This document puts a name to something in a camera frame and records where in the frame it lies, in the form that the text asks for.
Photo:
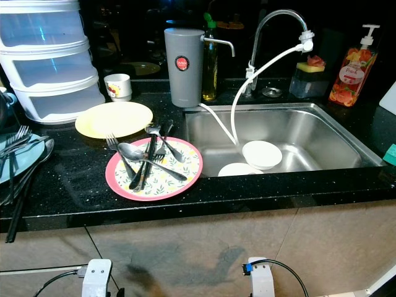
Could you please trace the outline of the green-capped oil bottle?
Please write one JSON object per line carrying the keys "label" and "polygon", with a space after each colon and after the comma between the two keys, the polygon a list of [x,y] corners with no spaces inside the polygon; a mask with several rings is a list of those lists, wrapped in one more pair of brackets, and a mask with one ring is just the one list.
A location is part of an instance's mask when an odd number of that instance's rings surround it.
{"label": "green-capped oil bottle", "polygon": [[[215,38],[216,22],[210,14],[204,14],[204,20],[207,22],[207,31],[204,36]],[[202,77],[202,99],[203,101],[215,101],[217,85],[217,45],[214,42],[204,42],[203,58],[203,77]]]}

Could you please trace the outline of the white cutting board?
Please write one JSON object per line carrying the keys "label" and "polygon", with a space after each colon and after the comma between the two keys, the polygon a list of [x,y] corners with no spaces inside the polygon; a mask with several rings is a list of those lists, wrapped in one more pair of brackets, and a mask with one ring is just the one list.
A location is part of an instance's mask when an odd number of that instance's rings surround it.
{"label": "white cutting board", "polygon": [[396,82],[391,85],[387,93],[382,97],[379,106],[396,115]]}

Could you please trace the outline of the white bowl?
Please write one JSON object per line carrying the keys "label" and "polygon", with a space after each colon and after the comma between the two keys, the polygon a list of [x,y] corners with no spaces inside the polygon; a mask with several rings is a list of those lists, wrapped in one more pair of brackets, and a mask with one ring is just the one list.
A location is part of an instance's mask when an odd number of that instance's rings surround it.
{"label": "white bowl", "polygon": [[249,166],[249,164],[245,162],[230,163],[221,168],[220,172],[218,172],[218,176],[239,176],[249,174],[263,174],[263,172],[255,167]]}
{"label": "white bowl", "polygon": [[241,153],[247,164],[257,170],[272,169],[283,159],[283,154],[277,146],[263,140],[247,142],[241,148]]}

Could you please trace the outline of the small steel spoon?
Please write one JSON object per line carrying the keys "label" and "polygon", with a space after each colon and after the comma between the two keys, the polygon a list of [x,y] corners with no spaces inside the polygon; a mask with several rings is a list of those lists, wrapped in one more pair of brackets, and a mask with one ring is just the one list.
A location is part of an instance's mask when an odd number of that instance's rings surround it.
{"label": "small steel spoon", "polygon": [[168,144],[166,138],[160,134],[160,130],[161,130],[160,124],[150,123],[149,126],[146,127],[146,133],[157,136],[162,143],[161,147],[159,147],[158,150],[156,150],[155,153],[153,153],[153,155],[150,155],[151,159],[153,161],[161,161],[166,156],[166,151],[170,151],[171,155],[173,156],[173,158],[176,159],[176,161],[184,162],[184,156],[181,155],[181,153],[178,150],[176,150],[175,148],[171,147],[170,144]]}

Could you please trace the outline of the dark spoon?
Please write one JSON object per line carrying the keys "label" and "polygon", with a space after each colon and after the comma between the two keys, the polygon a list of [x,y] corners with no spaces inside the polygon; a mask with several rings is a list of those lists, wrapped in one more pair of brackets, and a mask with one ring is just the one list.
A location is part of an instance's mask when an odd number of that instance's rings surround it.
{"label": "dark spoon", "polygon": [[45,141],[45,149],[43,153],[34,164],[28,169],[28,171],[22,176],[22,178],[17,181],[17,183],[10,184],[8,193],[4,196],[0,203],[0,206],[6,206],[14,204],[17,200],[17,196],[28,186],[28,182],[31,180],[33,173],[36,171],[37,167],[44,161],[47,161],[54,150],[54,140],[47,139]]}

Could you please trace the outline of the stainless steel sink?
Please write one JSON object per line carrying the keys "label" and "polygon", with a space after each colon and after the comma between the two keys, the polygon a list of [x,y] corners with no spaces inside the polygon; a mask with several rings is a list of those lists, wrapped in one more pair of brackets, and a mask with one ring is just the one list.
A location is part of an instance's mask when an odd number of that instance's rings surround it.
{"label": "stainless steel sink", "polygon": [[314,103],[238,105],[235,110],[239,144],[235,146],[204,108],[188,108],[186,140],[204,157],[204,176],[245,162],[241,147],[263,140],[279,147],[283,158],[268,173],[384,166],[382,158],[362,144]]}

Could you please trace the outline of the steel fork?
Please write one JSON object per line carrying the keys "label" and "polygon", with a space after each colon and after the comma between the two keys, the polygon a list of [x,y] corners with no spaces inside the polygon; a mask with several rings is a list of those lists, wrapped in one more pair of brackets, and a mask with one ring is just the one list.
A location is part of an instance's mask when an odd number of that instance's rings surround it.
{"label": "steel fork", "polygon": [[[30,127],[22,126],[20,127],[20,131],[18,131],[16,135],[16,139],[7,147],[11,147],[16,144],[16,142],[25,142],[30,139]],[[9,157],[9,179],[12,179],[14,176],[14,170],[16,169],[16,152],[12,152],[8,155]]]}
{"label": "steel fork", "polygon": [[25,145],[29,138],[30,128],[28,126],[20,127],[15,136],[12,137],[11,142],[0,153],[2,163],[6,161],[9,164],[8,181],[12,180],[12,174],[15,170],[16,152]]}
{"label": "steel fork", "polygon": [[131,181],[133,181],[136,178],[136,175],[137,175],[139,169],[133,170],[132,166],[129,163],[129,161],[132,161],[132,160],[121,155],[121,150],[118,147],[119,141],[117,140],[116,136],[114,136],[113,134],[107,134],[105,136],[105,141],[106,141],[107,146],[111,150],[115,150],[119,153],[119,155],[121,156],[121,159],[122,159],[122,164],[124,164],[125,170],[127,172],[127,176],[128,176],[128,178],[130,178]]}

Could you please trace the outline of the dark rounded vessel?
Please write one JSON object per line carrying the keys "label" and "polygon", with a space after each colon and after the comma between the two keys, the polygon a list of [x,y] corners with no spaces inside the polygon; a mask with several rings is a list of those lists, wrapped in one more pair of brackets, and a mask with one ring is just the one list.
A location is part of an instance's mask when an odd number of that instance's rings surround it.
{"label": "dark rounded vessel", "polygon": [[16,131],[19,127],[18,119],[14,110],[16,97],[13,93],[9,93],[5,87],[0,87],[1,102],[1,119],[0,133],[7,134]]}

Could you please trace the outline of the pale yellow plate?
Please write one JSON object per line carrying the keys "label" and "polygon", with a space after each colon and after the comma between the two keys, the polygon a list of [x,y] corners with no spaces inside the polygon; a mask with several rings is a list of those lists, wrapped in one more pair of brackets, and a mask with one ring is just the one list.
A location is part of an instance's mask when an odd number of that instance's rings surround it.
{"label": "pale yellow plate", "polygon": [[147,106],[131,101],[114,101],[83,111],[75,122],[83,136],[104,139],[107,135],[133,135],[150,124],[153,113]]}

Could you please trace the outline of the grey water filter canister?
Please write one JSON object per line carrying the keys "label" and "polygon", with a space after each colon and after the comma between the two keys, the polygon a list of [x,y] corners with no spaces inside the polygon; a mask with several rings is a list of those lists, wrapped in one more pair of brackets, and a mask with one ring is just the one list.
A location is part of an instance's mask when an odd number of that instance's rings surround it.
{"label": "grey water filter canister", "polygon": [[194,28],[164,30],[171,101],[176,107],[194,108],[201,102],[203,51],[206,41],[230,46],[231,55],[235,56],[232,43],[205,37],[204,34],[205,31]]}

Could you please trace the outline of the white printed cup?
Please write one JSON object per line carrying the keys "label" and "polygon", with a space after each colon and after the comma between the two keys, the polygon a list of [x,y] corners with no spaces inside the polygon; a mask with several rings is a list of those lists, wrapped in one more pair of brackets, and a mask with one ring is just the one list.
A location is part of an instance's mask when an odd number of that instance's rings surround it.
{"label": "white printed cup", "polygon": [[128,74],[110,74],[105,76],[103,80],[108,96],[113,101],[131,100],[131,77]]}

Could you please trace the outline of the large steel spoon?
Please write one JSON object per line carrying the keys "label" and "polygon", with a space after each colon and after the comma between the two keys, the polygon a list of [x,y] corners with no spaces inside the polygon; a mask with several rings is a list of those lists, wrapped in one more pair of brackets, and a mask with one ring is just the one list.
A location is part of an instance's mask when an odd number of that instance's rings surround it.
{"label": "large steel spoon", "polygon": [[178,181],[186,181],[187,180],[187,176],[185,176],[181,173],[178,173],[175,170],[171,170],[167,167],[161,166],[161,164],[158,164],[155,161],[146,159],[144,156],[144,152],[142,152],[142,150],[139,150],[137,147],[135,147],[131,144],[128,144],[127,142],[120,142],[118,147],[121,150],[121,155],[126,158],[129,158],[133,161],[147,162],[148,164],[156,166],[156,167],[158,167],[158,169],[161,169],[164,172],[170,174],[173,178],[175,178]]}

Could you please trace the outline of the teal plate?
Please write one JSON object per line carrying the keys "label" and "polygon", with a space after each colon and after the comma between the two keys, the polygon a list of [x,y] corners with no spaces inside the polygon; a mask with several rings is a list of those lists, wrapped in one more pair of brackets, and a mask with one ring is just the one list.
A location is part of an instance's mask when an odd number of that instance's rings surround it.
{"label": "teal plate", "polygon": [[[14,167],[14,175],[18,176],[31,167],[35,161],[42,155],[45,150],[45,145],[43,142],[36,142],[35,144],[28,145],[28,147],[20,148],[16,151],[16,164]],[[11,166],[11,161],[6,161],[0,176],[0,183],[9,180],[9,167]]]}

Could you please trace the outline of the orange dish soap pump bottle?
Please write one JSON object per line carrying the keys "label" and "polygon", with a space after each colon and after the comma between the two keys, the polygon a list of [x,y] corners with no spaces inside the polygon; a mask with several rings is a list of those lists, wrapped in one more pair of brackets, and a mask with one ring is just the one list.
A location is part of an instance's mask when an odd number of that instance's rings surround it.
{"label": "orange dish soap pump bottle", "polygon": [[373,31],[380,25],[366,24],[362,27],[368,28],[369,32],[367,36],[362,37],[359,46],[347,51],[342,68],[329,93],[329,101],[338,105],[352,107],[356,103],[370,68],[378,56],[371,45],[374,41]]}

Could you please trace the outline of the white plastic drawer tower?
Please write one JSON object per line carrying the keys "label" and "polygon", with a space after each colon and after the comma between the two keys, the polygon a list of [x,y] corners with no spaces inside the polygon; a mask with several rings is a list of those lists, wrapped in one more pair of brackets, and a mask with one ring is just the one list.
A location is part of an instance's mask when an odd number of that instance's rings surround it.
{"label": "white plastic drawer tower", "polygon": [[77,0],[0,0],[0,63],[25,115],[71,123],[105,97]]}

